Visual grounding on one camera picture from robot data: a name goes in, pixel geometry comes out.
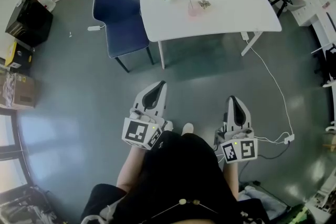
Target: black shirt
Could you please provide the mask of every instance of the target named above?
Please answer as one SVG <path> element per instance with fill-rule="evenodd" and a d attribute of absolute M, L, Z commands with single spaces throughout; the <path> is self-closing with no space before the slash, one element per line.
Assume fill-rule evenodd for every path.
<path fill-rule="evenodd" d="M 187 204 L 178 205 L 181 199 L 187 200 Z M 82 219 L 98 215 L 118 200 L 112 224 L 165 224 L 187 219 L 243 223 L 242 211 L 251 211 L 246 210 L 249 208 L 252 208 L 248 213 L 250 218 L 255 215 L 268 222 L 258 201 L 253 205 L 251 200 L 242 204 L 236 201 L 212 148 L 194 134 L 180 136 L 163 132 L 146 153 L 139 180 L 130 192 L 126 195 L 114 186 L 96 186 Z"/>

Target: shoe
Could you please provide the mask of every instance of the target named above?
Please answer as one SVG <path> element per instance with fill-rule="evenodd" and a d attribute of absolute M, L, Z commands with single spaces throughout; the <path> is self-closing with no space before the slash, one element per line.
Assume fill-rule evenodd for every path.
<path fill-rule="evenodd" d="M 171 121 L 166 121 L 166 125 L 164 126 L 164 131 L 172 131 L 173 130 L 173 123 Z"/>
<path fill-rule="evenodd" d="M 193 134 L 193 133 L 194 133 L 194 125 L 191 123 L 186 123 L 183 127 L 182 135 Z"/>

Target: white table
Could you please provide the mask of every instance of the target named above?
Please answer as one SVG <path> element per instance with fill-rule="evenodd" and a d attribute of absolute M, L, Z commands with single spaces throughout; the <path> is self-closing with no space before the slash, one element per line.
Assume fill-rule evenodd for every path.
<path fill-rule="evenodd" d="M 254 32 L 242 51 L 252 47 L 263 31 L 281 31 L 280 22 L 268 0 L 207 0 L 211 6 L 203 14 L 188 15 L 189 0 L 140 0 L 141 14 L 148 39 L 159 43 L 174 38 L 236 32 Z"/>

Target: gray floor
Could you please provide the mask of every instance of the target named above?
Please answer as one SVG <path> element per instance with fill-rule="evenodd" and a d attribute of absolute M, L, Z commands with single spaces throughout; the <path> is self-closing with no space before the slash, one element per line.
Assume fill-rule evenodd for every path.
<path fill-rule="evenodd" d="M 246 46 L 240 34 L 166 41 L 165 70 L 157 44 L 151 44 L 156 64 L 150 64 L 145 50 L 135 52 L 121 57 L 132 70 L 127 74 L 109 59 L 104 30 L 87 31 L 98 24 L 92 1 L 57 4 L 49 39 L 37 48 L 31 68 L 38 85 L 36 108 L 18 117 L 32 178 L 51 191 L 67 220 L 78 220 L 95 184 L 115 184 L 130 149 L 121 141 L 123 119 L 136 94 L 151 83 L 168 83 L 165 118 L 175 130 L 192 122 L 195 133 L 209 143 L 232 94 L 249 108 L 256 135 L 274 140 L 289 131 L 281 95 L 262 62 L 252 51 L 240 56 Z M 254 49 L 284 92 L 296 139 L 281 158 L 251 162 L 241 180 L 259 180 L 295 205 L 314 194 L 331 172 L 321 147 L 329 99 L 313 73 L 316 62 L 310 52 L 317 44 L 312 33 L 298 27 L 290 13 L 280 21 L 282 32 L 264 33 Z M 259 152 L 267 156 L 284 148 L 259 143 Z"/>

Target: flower in vase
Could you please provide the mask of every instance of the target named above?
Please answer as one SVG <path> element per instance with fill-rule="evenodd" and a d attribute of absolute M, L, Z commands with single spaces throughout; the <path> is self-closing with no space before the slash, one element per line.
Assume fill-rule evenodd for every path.
<path fill-rule="evenodd" d="M 199 5 L 203 8 L 206 9 L 209 6 L 211 6 L 210 2 L 207 0 L 202 0 L 202 1 L 197 1 L 199 3 Z"/>

